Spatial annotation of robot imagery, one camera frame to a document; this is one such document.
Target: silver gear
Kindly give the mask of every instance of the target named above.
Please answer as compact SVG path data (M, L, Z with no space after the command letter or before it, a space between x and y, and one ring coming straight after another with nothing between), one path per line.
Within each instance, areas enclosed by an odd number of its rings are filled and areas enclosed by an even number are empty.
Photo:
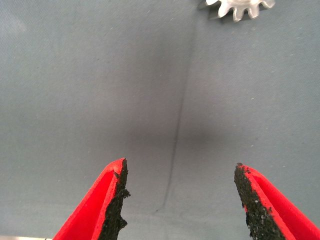
M259 5L262 4L266 9L272 8L275 5L275 0L205 0L207 6L211 6L221 2L218 17L224 17L230 9L233 9L233 21L239 22L245 10L251 19L259 16Z

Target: gray fabric surface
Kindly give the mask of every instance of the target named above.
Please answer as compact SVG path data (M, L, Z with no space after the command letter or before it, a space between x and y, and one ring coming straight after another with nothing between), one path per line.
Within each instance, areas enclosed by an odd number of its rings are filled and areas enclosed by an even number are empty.
M0 3L0 235L53 237L128 159L119 239L248 240L237 162L320 226L320 5Z

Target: table surface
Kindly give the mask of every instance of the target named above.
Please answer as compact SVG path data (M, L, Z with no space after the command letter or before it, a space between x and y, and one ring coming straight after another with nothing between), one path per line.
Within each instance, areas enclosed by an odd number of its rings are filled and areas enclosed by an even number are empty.
M118 239L248 240L236 163L320 226L320 4L0 3L0 235L52 238L128 160Z

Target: gear teeth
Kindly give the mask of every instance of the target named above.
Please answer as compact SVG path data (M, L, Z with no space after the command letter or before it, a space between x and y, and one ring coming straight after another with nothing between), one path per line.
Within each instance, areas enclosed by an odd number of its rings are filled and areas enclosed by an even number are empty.
M233 10L233 21L239 22L244 17L245 9L243 8L234 8Z
M222 3L220 8L219 8L218 17L222 18L225 15L227 15L227 13L229 12L230 8L231 8L231 6L228 3L226 3L226 2Z
M276 4L276 1L275 0L264 0L261 3L266 9L270 9Z
M221 6L218 10L218 17L224 17L230 9L233 9L234 22L239 22L243 18L245 10L248 11L248 15L251 19L255 19L259 16L260 4L262 4L266 9L269 9L276 3L275 0L205 0L205 5L213 5L214 7L218 2L221 2Z
M252 6L250 8L248 8L248 14L249 14L249 17L251 19L255 19L256 17L259 16L259 6Z
M213 5L215 4L216 2L218 2L219 0L205 0L205 4L210 6L210 5Z

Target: red plastic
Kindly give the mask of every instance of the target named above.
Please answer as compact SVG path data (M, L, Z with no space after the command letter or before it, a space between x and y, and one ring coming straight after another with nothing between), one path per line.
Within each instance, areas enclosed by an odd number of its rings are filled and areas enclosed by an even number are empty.
M102 171L80 204L70 215L53 240L98 240L105 213L116 193L125 158L113 161Z
M290 202L265 176L249 166L245 176L251 182L260 201L271 215L286 240L320 240L320 230L292 202Z

